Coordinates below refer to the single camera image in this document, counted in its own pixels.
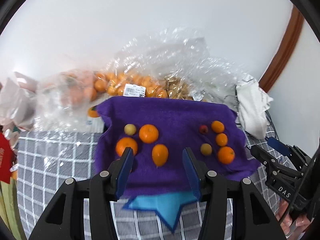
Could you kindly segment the person's right hand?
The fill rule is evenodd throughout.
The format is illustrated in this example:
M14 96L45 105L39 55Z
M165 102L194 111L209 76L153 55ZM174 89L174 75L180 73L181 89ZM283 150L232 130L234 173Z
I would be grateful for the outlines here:
M286 208L288 207L288 202L285 200L281 200L279 203L279 209L276 212L276 219L280 220L282 215L284 214ZM283 222L280 224L283 232L287 235L290 233L290 226L292 224L292 218L289 214L286 215ZM295 222L294 222L296 229L291 233L291 235L287 239L300 239L300 236L303 234L303 232L308 228L308 226L311 224L310 220L306 217L306 215L299 216Z

